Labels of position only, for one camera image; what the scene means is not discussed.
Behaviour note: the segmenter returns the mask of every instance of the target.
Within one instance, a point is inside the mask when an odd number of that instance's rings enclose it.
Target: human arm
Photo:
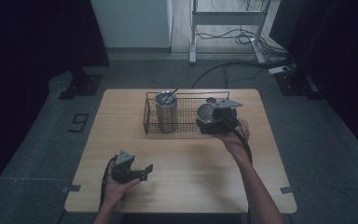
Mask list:
[[[249,139],[249,126],[246,120],[239,119],[239,133]],[[252,214],[257,224],[284,223],[278,207],[251,164],[241,140],[234,133],[216,134],[240,168],[243,186]]]
[[[94,220],[94,224],[107,224],[110,217],[115,212],[118,203],[123,198],[125,192],[133,186],[139,184],[139,179],[134,179],[126,184],[120,184],[112,179],[113,161],[109,165],[108,177],[106,178],[106,185],[104,188],[103,203],[101,204],[98,215]]]

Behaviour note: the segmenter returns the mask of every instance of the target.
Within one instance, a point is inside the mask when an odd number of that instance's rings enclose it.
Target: metal wire rack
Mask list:
[[[158,123],[156,100],[154,98],[157,93],[158,92],[150,91],[146,93],[144,112],[145,133],[163,133],[158,127],[161,123]],[[178,123],[172,123],[173,125],[177,124],[177,128],[174,133],[196,132],[197,110],[200,105],[205,104],[206,100],[210,97],[213,97],[218,101],[221,99],[227,99],[228,96],[229,91],[176,93]]]

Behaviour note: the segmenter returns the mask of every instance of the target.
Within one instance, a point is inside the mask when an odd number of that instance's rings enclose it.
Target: black curtain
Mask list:
[[[282,0],[270,36],[296,58],[302,69],[295,75],[312,77],[358,139],[358,1]]]
[[[0,0],[0,174],[72,64],[109,66],[89,0]]]

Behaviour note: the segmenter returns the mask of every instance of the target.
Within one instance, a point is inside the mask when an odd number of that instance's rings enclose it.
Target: white wall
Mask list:
[[[169,48],[172,0],[91,0],[106,48]]]

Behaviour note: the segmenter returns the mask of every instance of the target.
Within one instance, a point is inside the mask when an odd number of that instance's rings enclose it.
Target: black stand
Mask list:
[[[313,82],[310,71],[298,75],[298,70],[275,74],[282,95],[308,96],[311,100],[322,100],[323,95]]]
[[[95,96],[101,81],[102,75],[88,76],[80,66],[71,68],[74,79],[66,91],[63,91],[60,100],[72,100],[75,96]]]

